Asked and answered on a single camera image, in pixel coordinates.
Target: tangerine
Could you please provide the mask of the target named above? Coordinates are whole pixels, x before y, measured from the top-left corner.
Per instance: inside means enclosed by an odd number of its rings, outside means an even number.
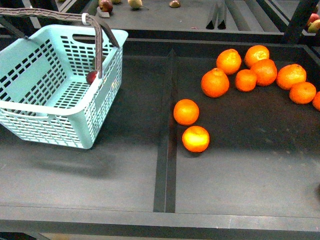
[[[252,70],[240,70],[235,76],[235,87],[241,92],[250,92],[256,87],[257,78],[257,74]]]
[[[216,67],[224,71],[226,75],[235,74],[241,66],[241,56],[237,50],[231,48],[219,54],[216,59]]]
[[[199,107],[191,99],[181,99],[173,109],[173,117],[180,125],[188,126],[195,123],[199,117]]]
[[[302,83],[306,80],[306,70],[299,64],[295,63],[281,68],[275,82],[283,90],[290,90],[293,84]]]
[[[222,96],[228,91],[229,86],[228,76],[222,69],[216,67],[203,75],[201,79],[202,91],[210,98]]]
[[[313,100],[312,100],[312,105],[318,110],[320,111],[320,91],[318,91]]]
[[[193,153],[202,153],[209,146],[209,142],[210,135],[202,126],[188,127],[182,134],[184,147]]]
[[[251,68],[253,64],[262,60],[269,59],[269,49],[263,45],[254,45],[248,49],[244,56],[244,63],[248,68]]]
[[[262,59],[253,64],[250,70],[257,74],[256,84],[258,86],[268,86],[277,78],[277,67],[273,60]]]
[[[296,104],[308,104],[315,98],[316,94],[316,87],[305,81],[295,83],[290,89],[289,97]]]

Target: basket grid hole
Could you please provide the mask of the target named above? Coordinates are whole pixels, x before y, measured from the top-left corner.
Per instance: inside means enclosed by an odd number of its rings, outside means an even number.
[[[72,108],[84,97],[89,85],[86,82],[72,82],[55,104],[57,108]]]

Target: gray shelf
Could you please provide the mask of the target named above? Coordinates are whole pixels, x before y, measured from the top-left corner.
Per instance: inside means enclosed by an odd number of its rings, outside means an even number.
[[[132,10],[123,0],[121,4],[114,4],[110,18],[105,21],[113,29],[126,30],[206,30],[209,13],[215,1],[185,0],[180,8],[171,8],[165,1],[144,1],[148,8]],[[279,33],[267,14],[259,4],[249,0],[226,0],[226,29],[213,32],[254,32]],[[93,0],[88,13],[95,15],[98,0]]]
[[[235,76],[221,98],[201,91],[221,51],[244,56],[250,46],[128,39],[122,85],[91,150],[22,141],[0,126],[0,231],[319,239],[319,112],[275,84],[239,92]],[[278,68],[301,64],[319,89],[309,48],[266,46]],[[167,112],[181,98],[198,103],[196,124],[211,134],[202,154],[184,149],[185,127]]]

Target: basket handle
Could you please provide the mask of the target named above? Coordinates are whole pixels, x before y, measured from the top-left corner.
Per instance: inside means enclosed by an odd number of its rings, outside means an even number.
[[[110,39],[110,42],[114,47],[119,48],[119,43],[112,33],[108,24],[97,17],[89,15],[87,13],[75,14],[75,13],[62,13],[52,10],[46,10],[41,8],[4,8],[0,7],[0,16],[10,17],[38,17],[63,20],[67,22],[82,22],[84,25],[91,25],[95,30],[95,70],[99,73],[99,78],[102,78],[102,50],[103,50],[103,35],[102,29]]]

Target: apple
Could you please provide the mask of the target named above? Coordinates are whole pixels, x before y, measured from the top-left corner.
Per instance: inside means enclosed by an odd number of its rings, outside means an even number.
[[[308,26],[310,23],[313,23],[315,20],[320,19],[319,15],[316,13],[312,13],[306,25]]]
[[[113,6],[111,0],[100,0],[99,7],[102,12],[105,12],[105,13],[108,12],[109,14],[114,9],[114,6]]]
[[[89,85],[91,85],[91,84],[94,82],[94,80],[96,79],[97,74],[98,74],[98,71],[91,71],[91,72],[89,72],[89,73],[86,75],[86,77],[85,77],[86,82],[87,82]]]

